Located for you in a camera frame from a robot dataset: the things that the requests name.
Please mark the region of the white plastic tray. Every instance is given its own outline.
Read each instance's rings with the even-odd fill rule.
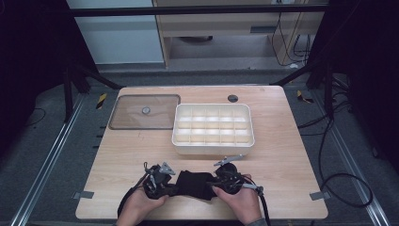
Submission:
[[[181,104],[172,143],[180,154],[247,154],[255,143],[249,107],[240,104]]]

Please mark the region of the person's left hand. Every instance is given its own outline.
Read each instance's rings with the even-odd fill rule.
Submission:
[[[168,195],[158,200],[149,199],[143,187],[138,188],[123,205],[123,209],[118,218],[118,226],[133,226],[140,223],[152,210],[163,205]]]

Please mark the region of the metal bracket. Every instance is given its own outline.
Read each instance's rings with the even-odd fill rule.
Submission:
[[[150,175],[150,180],[152,182],[153,189],[156,190],[156,182],[155,182],[155,179],[153,178],[153,175]]]
[[[322,192],[322,191],[314,192],[314,193],[311,193],[310,196],[313,201],[328,200],[329,198],[331,198],[331,195],[327,191],[326,192]]]
[[[81,198],[84,199],[92,199],[94,196],[94,192],[92,191],[82,191],[82,192],[77,192],[73,193],[72,198],[74,200],[80,200]]]
[[[255,190],[256,193],[258,193],[259,196],[263,195],[263,187],[262,186],[256,186],[256,185],[253,185],[253,184],[244,183],[243,187]]]
[[[223,166],[223,165],[228,164],[228,163],[230,163],[232,161],[239,160],[239,159],[241,159],[243,157],[244,156],[241,153],[239,155],[237,155],[237,156],[225,157],[223,160],[216,162],[214,164],[214,167],[215,166]]]
[[[168,165],[167,162],[164,162],[159,169],[159,172],[164,173],[164,174],[169,174],[169,175],[175,175],[176,173],[173,171],[173,169]]]

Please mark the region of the transparent lid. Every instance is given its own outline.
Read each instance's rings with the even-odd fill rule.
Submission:
[[[177,94],[137,94],[120,96],[108,124],[114,130],[173,129]]]

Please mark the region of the wooden table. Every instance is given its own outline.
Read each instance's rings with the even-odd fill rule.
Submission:
[[[281,87],[140,87],[125,88],[126,94],[179,94],[182,104],[229,104],[227,97],[238,96],[238,104],[250,108],[255,144],[242,160],[233,162],[264,187],[271,218],[318,219],[327,216],[323,200],[312,201],[319,191],[313,170],[295,120]],[[92,166],[85,191],[92,199],[81,199],[76,216],[81,219],[117,218],[120,200],[149,166],[164,161],[176,171],[214,173],[214,163],[224,156],[179,155],[171,143],[172,130],[111,130],[106,128]],[[151,212],[147,219],[235,219],[219,198],[206,202],[190,197],[172,197]]]

